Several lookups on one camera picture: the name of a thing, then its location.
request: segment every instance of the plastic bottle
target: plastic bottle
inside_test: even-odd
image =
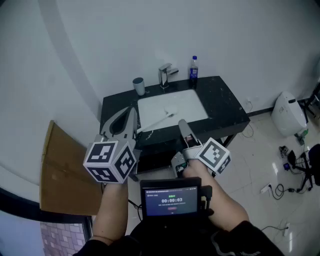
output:
[[[189,81],[192,85],[196,85],[198,81],[198,58],[197,56],[193,56],[190,65],[190,76]]]

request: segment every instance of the gray cup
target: gray cup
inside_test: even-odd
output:
[[[145,94],[145,81],[142,77],[133,79],[132,83],[138,95],[142,96]]]

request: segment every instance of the baseboard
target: baseboard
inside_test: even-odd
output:
[[[299,99],[298,103],[301,104],[308,99],[309,98]],[[263,113],[272,112],[273,110],[274,110],[274,106],[268,107],[265,109],[261,109],[261,110],[257,110],[257,111],[253,111],[253,112],[247,113],[247,115],[248,115],[248,117],[253,117],[253,116],[261,115]]]

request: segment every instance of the human arm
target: human arm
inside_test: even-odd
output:
[[[183,171],[183,176],[200,177],[202,186],[212,187],[212,198],[209,207],[214,214],[210,221],[218,228],[231,231],[243,221],[249,221],[246,210],[234,201],[210,175],[207,167],[197,159],[190,159],[189,166]]]
[[[126,233],[128,222],[128,183],[108,183],[94,220],[91,240],[111,245]]]

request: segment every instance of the chrome faucet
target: chrome faucet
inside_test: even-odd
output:
[[[179,72],[179,69],[177,68],[168,69],[171,65],[171,63],[167,63],[159,67],[159,83],[162,89],[169,87],[168,75],[173,75]]]

